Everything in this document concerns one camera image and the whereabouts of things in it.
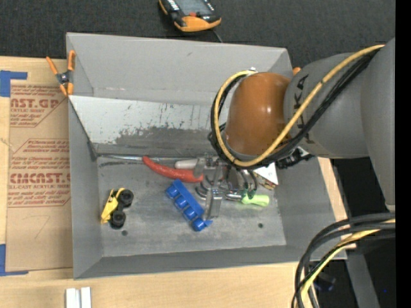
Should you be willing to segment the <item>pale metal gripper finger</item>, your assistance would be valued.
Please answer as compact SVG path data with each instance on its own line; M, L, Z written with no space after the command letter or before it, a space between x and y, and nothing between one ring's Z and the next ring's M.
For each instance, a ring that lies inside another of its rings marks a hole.
M206 166L206 159L205 158L198 158L197 163L195 164L195 168L193 170L193 175L195 178L203 178L204 177L204 169Z
M220 207L222 204L222 193L219 189L210 189L205 204L205 218L217 218L220 214Z

